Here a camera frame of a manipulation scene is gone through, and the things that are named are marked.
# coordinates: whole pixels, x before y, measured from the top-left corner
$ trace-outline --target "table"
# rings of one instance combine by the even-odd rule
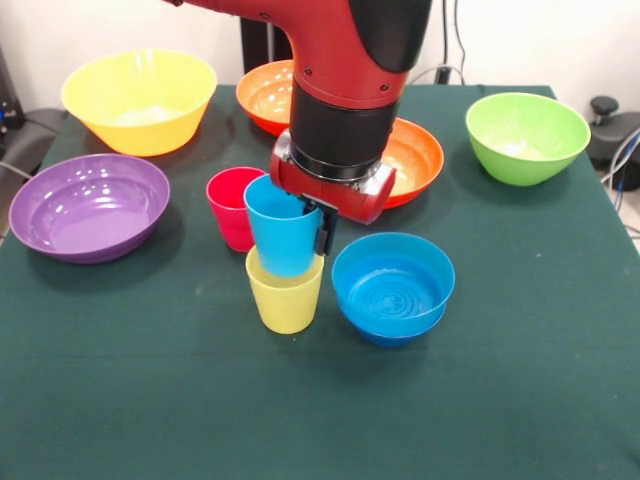
[[[547,87],[509,88],[552,95]],[[366,344],[330,282],[294,336],[260,323],[244,258],[205,200],[273,138],[232,87],[182,150],[157,232],[118,262],[0,250],[0,478],[631,479],[640,475],[640,260],[585,155],[534,188],[502,185],[464,114],[485,86],[409,87],[400,116],[441,141],[418,200],[370,232],[422,235],[452,258],[442,322],[400,350]],[[67,121],[45,165],[107,151]]]

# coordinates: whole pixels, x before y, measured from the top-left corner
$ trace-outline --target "orange bowl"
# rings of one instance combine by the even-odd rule
[[[410,202],[433,183],[444,167],[444,151],[424,128],[396,118],[382,163],[396,169],[396,182],[384,205],[387,210]]]
[[[245,74],[236,87],[236,98],[247,115],[276,137],[289,127],[293,60],[271,62]]]

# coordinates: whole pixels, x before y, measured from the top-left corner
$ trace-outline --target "purple bowl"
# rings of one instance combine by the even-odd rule
[[[140,246],[169,204],[169,180],[140,158],[105,153],[42,170],[11,203],[27,247],[69,263],[115,260]]]

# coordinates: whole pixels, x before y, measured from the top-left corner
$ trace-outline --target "blue bowl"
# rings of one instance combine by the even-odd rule
[[[356,327],[356,330],[358,330],[358,332],[362,335],[362,337],[365,340],[367,340],[369,343],[372,343],[373,345],[375,345],[377,347],[399,348],[399,347],[402,347],[404,345],[407,345],[408,343],[411,343],[415,339],[421,337],[422,335],[424,335],[425,333],[430,331],[433,327],[435,327],[438,324],[438,322],[440,322],[440,319],[442,318],[443,315],[444,315],[444,311],[442,312],[440,317],[433,323],[433,325],[430,325],[427,328],[426,331],[424,331],[422,333],[418,333],[416,335],[411,335],[409,337],[383,337],[381,335],[374,335],[374,334],[366,332],[364,330],[360,330],[358,327]]]
[[[440,248],[421,237],[378,233],[340,252],[331,278],[342,312],[365,338],[399,346],[444,315],[455,270]]]

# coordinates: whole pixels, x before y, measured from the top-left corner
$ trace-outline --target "black cable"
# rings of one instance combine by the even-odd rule
[[[467,59],[467,51],[464,49],[464,45],[462,44],[462,40],[460,39],[460,27],[458,26],[458,3],[459,3],[458,0],[454,0],[453,25],[456,30],[456,38],[458,39],[458,45],[460,45],[460,50],[462,50],[462,60],[460,62],[460,71],[464,74],[464,61]]]
[[[449,33],[447,28],[447,0],[442,0],[442,32],[444,35],[444,60],[442,64],[446,65],[449,61]]]
[[[622,167],[622,172],[620,172],[620,178],[618,180],[618,188],[617,188],[617,196],[616,196],[616,212],[619,212],[620,209],[622,208],[622,199],[624,197],[624,190],[622,189],[622,185],[624,185],[624,177],[627,173],[627,165],[629,165],[629,162],[624,164],[624,167]]]
[[[46,124],[44,124],[42,122],[38,122],[37,120],[32,120],[30,118],[25,118],[24,121],[27,122],[27,123],[32,123],[34,125],[38,125],[39,127],[42,127],[45,130],[49,130],[51,133],[53,133],[55,135],[58,134],[58,132],[56,130],[54,130],[53,128],[51,128],[49,125],[46,125]]]
[[[626,228],[627,230],[631,230],[634,233],[637,233],[638,235],[640,235],[640,229],[636,228],[636,227],[632,227],[631,225],[625,225],[624,228]]]

